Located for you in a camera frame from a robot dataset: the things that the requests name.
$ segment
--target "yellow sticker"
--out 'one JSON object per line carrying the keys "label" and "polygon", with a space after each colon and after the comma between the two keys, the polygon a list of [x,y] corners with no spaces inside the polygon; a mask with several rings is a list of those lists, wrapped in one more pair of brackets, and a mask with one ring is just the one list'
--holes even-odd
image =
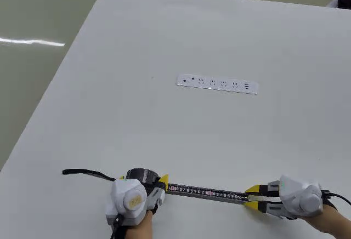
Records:
{"label": "yellow sticker", "polygon": [[132,198],[130,201],[129,201],[129,208],[130,209],[133,209],[135,208],[137,205],[141,204],[141,196],[138,195],[137,197],[134,197]]}

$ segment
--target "tape measure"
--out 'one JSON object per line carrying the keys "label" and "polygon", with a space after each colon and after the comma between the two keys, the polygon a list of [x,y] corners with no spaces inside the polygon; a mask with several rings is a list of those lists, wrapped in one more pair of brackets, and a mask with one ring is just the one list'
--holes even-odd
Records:
{"label": "tape measure", "polygon": [[215,190],[172,183],[168,183],[168,190],[166,193],[235,204],[243,204],[249,201],[248,194],[242,192]]}

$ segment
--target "wrist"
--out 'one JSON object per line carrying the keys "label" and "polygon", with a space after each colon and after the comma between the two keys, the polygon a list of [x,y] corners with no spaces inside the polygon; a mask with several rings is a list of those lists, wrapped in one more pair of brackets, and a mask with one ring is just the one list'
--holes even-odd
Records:
{"label": "wrist", "polygon": [[329,234],[336,239],[351,239],[351,221],[342,217],[337,224],[333,225]]}

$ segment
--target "black strap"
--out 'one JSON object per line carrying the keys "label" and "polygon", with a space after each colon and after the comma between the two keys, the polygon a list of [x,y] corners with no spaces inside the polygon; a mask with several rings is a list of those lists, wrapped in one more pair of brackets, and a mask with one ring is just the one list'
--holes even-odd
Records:
{"label": "black strap", "polygon": [[94,177],[98,177],[98,178],[102,178],[105,180],[109,180],[109,181],[115,181],[115,178],[111,178],[101,172],[96,172],[94,170],[89,170],[89,169],[64,169],[62,171],[63,175],[69,175],[69,174],[79,174],[79,173],[83,173],[83,174],[87,174],[87,175],[91,175]]}

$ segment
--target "power strip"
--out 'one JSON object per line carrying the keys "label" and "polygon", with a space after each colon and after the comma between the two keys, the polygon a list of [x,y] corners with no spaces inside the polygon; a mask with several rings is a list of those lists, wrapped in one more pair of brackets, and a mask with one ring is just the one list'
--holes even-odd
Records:
{"label": "power strip", "polygon": [[258,94],[258,83],[223,77],[209,77],[181,74],[177,79],[178,86],[206,88],[245,94]]}

